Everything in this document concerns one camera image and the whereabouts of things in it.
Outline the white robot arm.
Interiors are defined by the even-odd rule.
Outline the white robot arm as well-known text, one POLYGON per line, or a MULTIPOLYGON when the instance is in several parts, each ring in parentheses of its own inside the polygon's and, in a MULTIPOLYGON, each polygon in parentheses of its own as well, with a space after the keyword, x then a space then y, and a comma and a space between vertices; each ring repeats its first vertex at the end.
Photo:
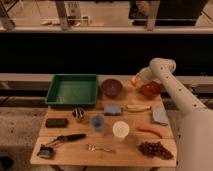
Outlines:
POLYGON ((213 110, 175 78, 175 69, 174 60, 153 58, 131 82, 140 85, 158 79, 183 114, 176 171, 213 171, 213 110))

